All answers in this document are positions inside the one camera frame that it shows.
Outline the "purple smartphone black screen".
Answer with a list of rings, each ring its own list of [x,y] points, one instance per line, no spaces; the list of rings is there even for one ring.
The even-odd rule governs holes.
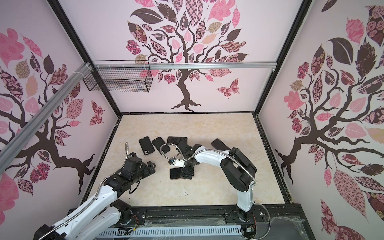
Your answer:
[[[170,179],[171,180],[178,180],[182,179],[181,173],[183,168],[173,168],[170,169]]]

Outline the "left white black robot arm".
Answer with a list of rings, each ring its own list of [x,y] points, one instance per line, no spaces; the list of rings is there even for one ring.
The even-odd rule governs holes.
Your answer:
[[[52,226],[41,226],[35,240],[93,240],[115,224],[139,226],[131,206],[120,200],[125,193],[133,193],[133,185],[153,175],[156,165],[144,163],[136,154],[127,155],[123,166],[104,178],[96,193],[73,212]]]

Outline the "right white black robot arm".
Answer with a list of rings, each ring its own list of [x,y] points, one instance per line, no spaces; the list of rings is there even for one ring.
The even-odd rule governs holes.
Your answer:
[[[198,144],[189,146],[185,141],[179,143],[177,151],[183,160],[175,168],[176,176],[178,179],[191,180],[195,166],[199,164],[220,167],[231,186],[237,190],[239,219],[248,222],[253,214],[253,187],[256,185],[257,168],[238,148],[230,149],[219,139],[215,139],[212,146],[214,151]]]

